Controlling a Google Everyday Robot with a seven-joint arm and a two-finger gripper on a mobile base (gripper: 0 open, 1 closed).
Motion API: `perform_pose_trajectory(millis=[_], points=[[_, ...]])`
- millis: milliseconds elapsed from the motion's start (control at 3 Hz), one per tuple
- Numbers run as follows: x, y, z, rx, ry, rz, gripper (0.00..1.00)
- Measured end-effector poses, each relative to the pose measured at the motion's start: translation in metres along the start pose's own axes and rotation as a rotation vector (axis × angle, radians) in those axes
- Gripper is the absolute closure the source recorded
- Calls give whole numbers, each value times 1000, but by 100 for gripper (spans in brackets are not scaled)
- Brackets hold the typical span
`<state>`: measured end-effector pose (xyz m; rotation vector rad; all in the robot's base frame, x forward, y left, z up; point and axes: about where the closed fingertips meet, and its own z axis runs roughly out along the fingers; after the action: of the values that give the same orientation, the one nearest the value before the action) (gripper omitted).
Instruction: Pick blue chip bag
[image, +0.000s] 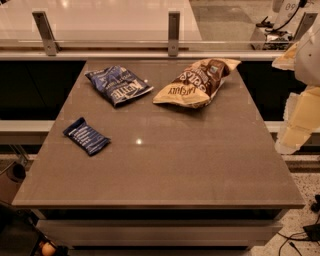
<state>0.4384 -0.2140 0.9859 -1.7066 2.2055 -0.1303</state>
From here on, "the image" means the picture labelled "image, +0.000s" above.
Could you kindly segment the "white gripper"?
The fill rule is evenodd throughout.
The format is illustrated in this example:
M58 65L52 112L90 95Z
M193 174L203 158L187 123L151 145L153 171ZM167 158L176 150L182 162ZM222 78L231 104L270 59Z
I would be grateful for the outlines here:
M320 127L320 22L318 20L302 36L272 62L280 70L295 70L295 78L307 86L300 93L291 93L283 114L275 143L278 153L298 151Z

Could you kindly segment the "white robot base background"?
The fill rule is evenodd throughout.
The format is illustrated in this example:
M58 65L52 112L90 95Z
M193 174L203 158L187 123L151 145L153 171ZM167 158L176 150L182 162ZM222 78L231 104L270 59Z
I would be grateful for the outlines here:
M250 39L250 45L254 50L286 50L293 42L294 31L288 29L289 23L296 17L301 9L312 4L312 0L273 0L272 10L277 14L272 22L265 17L255 24Z

